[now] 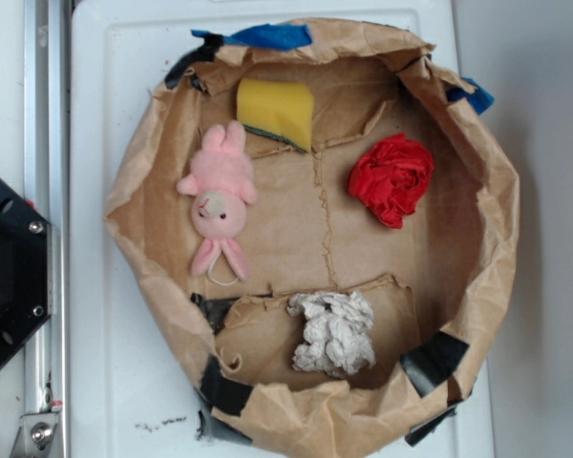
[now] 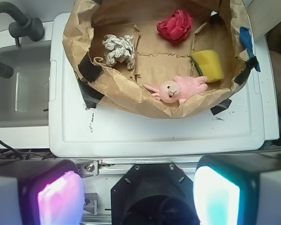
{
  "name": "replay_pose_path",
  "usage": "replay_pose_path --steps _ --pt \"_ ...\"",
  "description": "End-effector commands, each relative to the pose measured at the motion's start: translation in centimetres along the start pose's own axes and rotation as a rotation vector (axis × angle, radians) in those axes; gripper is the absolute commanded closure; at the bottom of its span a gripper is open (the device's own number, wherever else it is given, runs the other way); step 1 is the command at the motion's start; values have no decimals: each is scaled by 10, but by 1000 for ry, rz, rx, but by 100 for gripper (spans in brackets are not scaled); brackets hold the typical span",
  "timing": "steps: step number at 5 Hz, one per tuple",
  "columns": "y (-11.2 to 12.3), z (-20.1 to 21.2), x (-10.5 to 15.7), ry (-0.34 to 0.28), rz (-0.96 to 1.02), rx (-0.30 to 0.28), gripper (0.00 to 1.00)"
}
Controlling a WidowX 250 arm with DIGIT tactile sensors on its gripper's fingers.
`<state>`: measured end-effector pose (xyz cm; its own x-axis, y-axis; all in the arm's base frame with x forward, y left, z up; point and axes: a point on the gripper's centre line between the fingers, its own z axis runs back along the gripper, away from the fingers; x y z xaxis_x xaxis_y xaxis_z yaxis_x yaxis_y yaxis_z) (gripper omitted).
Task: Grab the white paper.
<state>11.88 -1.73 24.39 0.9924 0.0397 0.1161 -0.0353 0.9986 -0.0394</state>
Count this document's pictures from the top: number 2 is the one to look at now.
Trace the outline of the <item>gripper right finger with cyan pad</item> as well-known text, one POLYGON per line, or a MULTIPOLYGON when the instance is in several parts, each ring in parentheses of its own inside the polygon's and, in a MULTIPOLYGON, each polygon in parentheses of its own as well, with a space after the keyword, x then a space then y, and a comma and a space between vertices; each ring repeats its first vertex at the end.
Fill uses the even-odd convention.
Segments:
POLYGON ((193 197, 203 225, 281 225, 281 153, 204 155, 193 197))

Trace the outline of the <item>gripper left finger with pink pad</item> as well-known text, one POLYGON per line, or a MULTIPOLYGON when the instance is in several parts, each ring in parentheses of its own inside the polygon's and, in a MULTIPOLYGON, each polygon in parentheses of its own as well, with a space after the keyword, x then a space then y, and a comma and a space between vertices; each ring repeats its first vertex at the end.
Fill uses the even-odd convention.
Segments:
POLYGON ((0 159, 0 225, 78 225, 84 184, 67 159, 0 159))

